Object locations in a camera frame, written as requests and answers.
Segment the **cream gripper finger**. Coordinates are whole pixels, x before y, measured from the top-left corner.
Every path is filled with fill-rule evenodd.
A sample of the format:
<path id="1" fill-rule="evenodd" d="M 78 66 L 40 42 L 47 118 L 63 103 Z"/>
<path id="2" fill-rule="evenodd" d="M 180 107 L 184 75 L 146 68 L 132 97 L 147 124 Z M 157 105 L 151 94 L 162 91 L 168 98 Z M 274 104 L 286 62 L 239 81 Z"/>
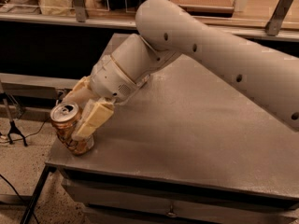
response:
<path id="1" fill-rule="evenodd" d="M 64 103 L 76 103 L 82 109 L 96 106 L 99 96 L 91 88 L 91 77 L 83 77 L 63 99 Z"/>
<path id="2" fill-rule="evenodd" d="M 114 104 L 111 101 L 104 98 L 97 101 L 90 99 L 83 108 L 81 119 L 72 133 L 72 138 L 76 141 L 87 139 L 113 114 Z"/>

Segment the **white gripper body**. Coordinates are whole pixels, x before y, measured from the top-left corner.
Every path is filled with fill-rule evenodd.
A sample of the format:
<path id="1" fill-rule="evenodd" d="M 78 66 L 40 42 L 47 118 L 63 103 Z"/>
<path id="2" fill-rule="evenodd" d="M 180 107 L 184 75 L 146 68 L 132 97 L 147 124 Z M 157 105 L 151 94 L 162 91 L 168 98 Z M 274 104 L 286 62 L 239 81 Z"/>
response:
<path id="1" fill-rule="evenodd" d="M 90 74 L 90 87 L 100 97 L 114 99 L 121 103 L 126 101 L 145 84 L 133 82 L 117 65 L 110 55 L 104 55 L 93 66 Z"/>

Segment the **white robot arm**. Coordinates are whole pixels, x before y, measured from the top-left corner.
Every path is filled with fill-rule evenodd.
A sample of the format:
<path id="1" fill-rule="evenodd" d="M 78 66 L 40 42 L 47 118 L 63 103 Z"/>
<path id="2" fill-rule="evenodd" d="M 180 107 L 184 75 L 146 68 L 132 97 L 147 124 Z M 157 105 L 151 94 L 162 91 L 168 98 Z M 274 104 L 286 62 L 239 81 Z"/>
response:
<path id="1" fill-rule="evenodd" d="M 83 106 L 72 132 L 80 141 L 102 126 L 114 104 L 127 100 L 180 55 L 189 56 L 278 120 L 299 131 L 299 59 L 209 27 L 168 0 L 147 0 L 135 14 L 137 32 L 66 95 Z"/>

